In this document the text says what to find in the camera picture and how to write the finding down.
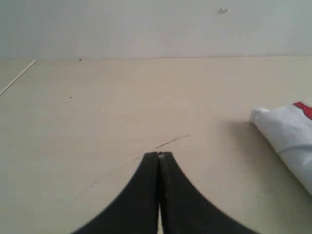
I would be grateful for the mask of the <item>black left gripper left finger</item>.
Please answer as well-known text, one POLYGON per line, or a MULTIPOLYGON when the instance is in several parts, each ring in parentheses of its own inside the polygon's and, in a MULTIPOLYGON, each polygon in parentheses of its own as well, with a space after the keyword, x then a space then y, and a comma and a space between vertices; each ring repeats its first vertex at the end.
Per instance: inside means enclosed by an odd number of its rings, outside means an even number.
POLYGON ((146 153, 119 195, 76 234, 156 234, 158 153, 146 153))

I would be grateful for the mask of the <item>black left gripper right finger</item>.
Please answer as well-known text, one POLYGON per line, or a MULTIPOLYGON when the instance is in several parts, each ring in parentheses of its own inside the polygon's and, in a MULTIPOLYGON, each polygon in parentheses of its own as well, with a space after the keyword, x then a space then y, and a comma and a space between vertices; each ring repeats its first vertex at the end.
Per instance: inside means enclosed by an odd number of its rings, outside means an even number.
POLYGON ((171 152, 158 154, 158 200, 165 234, 251 233, 197 190, 171 152))

